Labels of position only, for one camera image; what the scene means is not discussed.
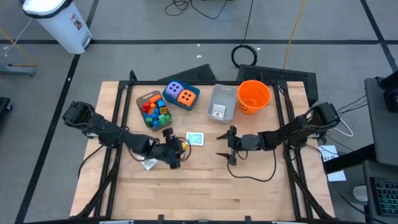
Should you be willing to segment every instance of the orange bucket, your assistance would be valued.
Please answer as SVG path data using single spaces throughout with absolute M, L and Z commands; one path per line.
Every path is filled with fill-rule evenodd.
M 247 114 L 254 114 L 267 106 L 271 99 L 268 87 L 262 82 L 249 80 L 238 88 L 239 109 Z

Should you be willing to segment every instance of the plastic container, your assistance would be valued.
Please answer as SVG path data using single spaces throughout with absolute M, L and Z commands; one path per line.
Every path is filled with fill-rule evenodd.
M 254 114 L 267 106 L 271 99 L 268 87 L 259 81 L 242 82 L 238 88 L 239 109 L 246 114 Z
M 142 108 L 142 104 L 148 102 L 149 99 L 151 99 L 153 96 L 156 96 L 156 95 L 160 95 L 160 96 L 161 96 L 161 93 L 160 93 L 159 91 L 155 90 L 155 91 L 152 91 L 152 92 L 150 92 L 150 93 L 148 93 L 148 94 L 145 94 L 144 96 L 140 96 L 140 97 L 136 100 L 136 103 L 137 103 L 137 106 L 138 106 L 139 111 L 140 111 L 140 113 L 141 113 L 142 119 L 144 120 L 145 125 L 146 125 L 151 131 L 158 131 L 158 130 L 160 130 L 160 129 L 162 129 L 162 128 L 164 128 L 164 127 L 167 127 L 167 126 L 169 126 L 170 124 L 172 124 L 172 118 L 171 118 L 169 121 L 167 121 L 166 123 L 164 123 L 164 124 L 162 124 L 162 125 L 159 125 L 159 126 L 156 126 L 156 127 L 149 126 L 149 125 L 146 123 L 146 118 L 145 118 L 145 115 L 144 115 L 145 112 L 144 112 L 144 110 L 143 110 L 143 108 Z M 170 114 L 170 111 L 169 111 L 168 108 L 167 108 L 167 114 L 169 114 L 170 117 L 172 116 L 172 115 Z
M 197 103 L 198 99 L 199 99 L 200 90 L 199 90 L 198 88 L 195 88 L 195 87 L 193 87 L 193 86 L 191 86 L 191 85 L 186 84 L 185 82 L 181 82 L 180 80 L 176 80 L 176 79 L 174 79 L 174 78 L 171 79 L 171 80 L 169 81 L 169 84 L 172 83 L 172 82 L 177 82 L 177 83 L 181 84 L 181 86 L 183 86 L 184 90 L 189 90 L 189 91 L 193 92 L 193 93 L 196 95 L 195 100 L 193 101 L 193 103 L 192 103 L 191 106 L 186 106 L 186 105 L 184 105 L 184 104 L 178 102 L 177 100 L 171 98 L 171 97 L 166 93 L 166 89 L 165 89 L 165 90 L 163 91 L 163 93 L 162 93 L 163 97 L 164 97 L 168 102 L 170 102 L 170 103 L 172 103 L 172 104 L 174 104 L 174 105 L 176 105 L 176 106 L 179 106 L 179 107 L 181 107 L 181 108 L 183 108 L 183 109 L 186 109 L 187 111 L 191 111 L 191 110 L 193 109 L 193 107 L 195 106 L 195 104 Z
M 209 106 L 207 107 L 207 116 L 209 119 L 229 123 L 234 117 L 237 95 L 237 89 L 231 86 L 216 84 L 211 93 Z
M 72 0 L 26 0 L 23 10 L 70 54 L 82 54 L 93 38 Z

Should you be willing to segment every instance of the gray plastic bin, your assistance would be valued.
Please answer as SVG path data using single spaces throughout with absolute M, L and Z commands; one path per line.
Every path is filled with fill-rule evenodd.
M 209 119 L 221 123 L 229 123 L 234 117 L 237 97 L 238 90 L 235 87 L 216 84 L 211 93 L 209 106 L 207 107 L 207 116 Z M 225 106 L 223 118 L 213 116 L 215 105 Z

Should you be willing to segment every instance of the green block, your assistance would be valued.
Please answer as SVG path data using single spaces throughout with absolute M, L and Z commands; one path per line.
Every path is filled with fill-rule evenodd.
M 153 121 L 153 118 L 145 118 L 145 122 L 146 122 L 149 126 L 152 126 L 152 121 Z

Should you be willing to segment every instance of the red block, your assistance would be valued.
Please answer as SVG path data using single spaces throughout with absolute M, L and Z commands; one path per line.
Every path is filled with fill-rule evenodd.
M 150 103 L 149 103 L 149 102 L 143 103 L 143 104 L 142 104 L 142 110 L 143 110 L 145 113 L 148 113 L 148 112 L 149 112 L 149 109 L 150 109 Z

